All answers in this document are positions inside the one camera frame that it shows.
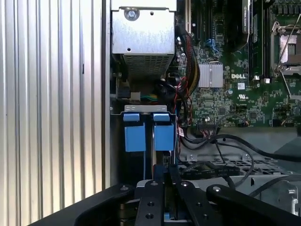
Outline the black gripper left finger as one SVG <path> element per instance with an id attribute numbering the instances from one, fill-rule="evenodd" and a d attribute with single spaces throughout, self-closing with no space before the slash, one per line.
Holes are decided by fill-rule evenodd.
<path id="1" fill-rule="evenodd" d="M 162 226 L 160 181 L 117 184 L 33 223 L 34 226 Z"/>

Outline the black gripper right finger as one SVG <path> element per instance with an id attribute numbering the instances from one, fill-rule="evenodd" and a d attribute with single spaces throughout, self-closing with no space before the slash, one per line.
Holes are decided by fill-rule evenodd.
<path id="1" fill-rule="evenodd" d="M 171 180 L 195 226 L 299 226 L 301 218 L 222 185 L 201 190 L 183 181 L 178 167 L 169 167 Z"/>

